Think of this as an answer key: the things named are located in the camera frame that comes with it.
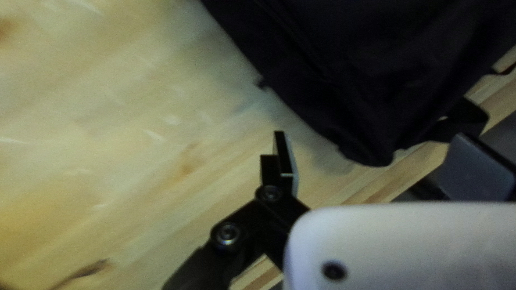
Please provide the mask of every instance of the black metal bracket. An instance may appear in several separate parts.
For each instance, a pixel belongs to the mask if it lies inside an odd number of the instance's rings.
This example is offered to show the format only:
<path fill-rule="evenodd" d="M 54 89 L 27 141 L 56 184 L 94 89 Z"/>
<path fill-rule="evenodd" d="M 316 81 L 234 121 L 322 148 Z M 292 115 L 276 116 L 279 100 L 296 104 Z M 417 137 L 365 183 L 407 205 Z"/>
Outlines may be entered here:
<path fill-rule="evenodd" d="M 226 290 L 262 254 L 283 267 L 288 233 L 309 209 L 295 197 L 295 164 L 285 134 L 275 131 L 274 137 L 274 154 L 260 156 L 262 185 L 254 199 L 216 224 L 208 242 L 181 265 L 163 290 Z"/>

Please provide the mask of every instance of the white plastic cover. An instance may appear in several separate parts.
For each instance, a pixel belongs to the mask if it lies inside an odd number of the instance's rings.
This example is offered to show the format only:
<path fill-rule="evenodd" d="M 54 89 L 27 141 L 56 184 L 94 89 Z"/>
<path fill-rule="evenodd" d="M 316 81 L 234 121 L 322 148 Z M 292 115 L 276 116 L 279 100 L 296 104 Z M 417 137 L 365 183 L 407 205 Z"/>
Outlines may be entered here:
<path fill-rule="evenodd" d="M 326 278 L 327 262 L 347 277 Z M 294 225 L 283 271 L 288 290 L 516 289 L 516 204 L 320 208 Z"/>

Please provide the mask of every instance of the light wooden floor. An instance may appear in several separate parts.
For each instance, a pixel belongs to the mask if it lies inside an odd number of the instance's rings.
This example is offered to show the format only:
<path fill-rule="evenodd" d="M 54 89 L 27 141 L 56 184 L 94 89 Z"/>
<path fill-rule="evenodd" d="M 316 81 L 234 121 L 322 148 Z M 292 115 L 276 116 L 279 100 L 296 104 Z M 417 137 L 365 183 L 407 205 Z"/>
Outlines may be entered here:
<path fill-rule="evenodd" d="M 160 289 L 252 198 L 273 130 L 293 142 L 310 207 L 389 201 L 446 150 L 398 152 L 386 168 L 343 159 L 255 87 L 258 74 L 198 1 L 0 7 L 0 288 Z M 516 109 L 514 78 L 472 90 L 489 126 Z M 262 260 L 233 288 L 280 279 Z"/>

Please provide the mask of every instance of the bolt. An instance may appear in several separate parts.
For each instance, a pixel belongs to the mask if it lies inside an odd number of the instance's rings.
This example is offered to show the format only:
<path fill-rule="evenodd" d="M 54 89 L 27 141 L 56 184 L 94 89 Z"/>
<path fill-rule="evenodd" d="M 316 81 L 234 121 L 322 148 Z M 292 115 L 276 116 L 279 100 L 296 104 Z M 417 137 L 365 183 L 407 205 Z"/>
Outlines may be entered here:
<path fill-rule="evenodd" d="M 325 263 L 322 272 L 330 280 L 340 280 L 347 275 L 344 267 L 335 262 Z"/>
<path fill-rule="evenodd" d="M 262 188 L 262 199 L 268 202 L 278 201 L 281 198 L 281 189 L 278 186 L 266 185 Z"/>
<path fill-rule="evenodd" d="M 240 230 L 233 223 L 224 223 L 217 231 L 217 242 L 222 245 L 232 245 L 239 237 Z"/>

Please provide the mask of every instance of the black bag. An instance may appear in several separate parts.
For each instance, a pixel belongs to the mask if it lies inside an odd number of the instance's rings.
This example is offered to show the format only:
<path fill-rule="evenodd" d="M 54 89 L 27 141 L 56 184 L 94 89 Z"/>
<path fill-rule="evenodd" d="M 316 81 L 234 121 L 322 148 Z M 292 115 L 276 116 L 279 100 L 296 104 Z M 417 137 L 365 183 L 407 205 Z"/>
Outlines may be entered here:
<path fill-rule="evenodd" d="M 516 44 L 515 0 L 202 1 L 261 85 L 370 166 L 480 134 L 488 117 L 462 96 Z"/>

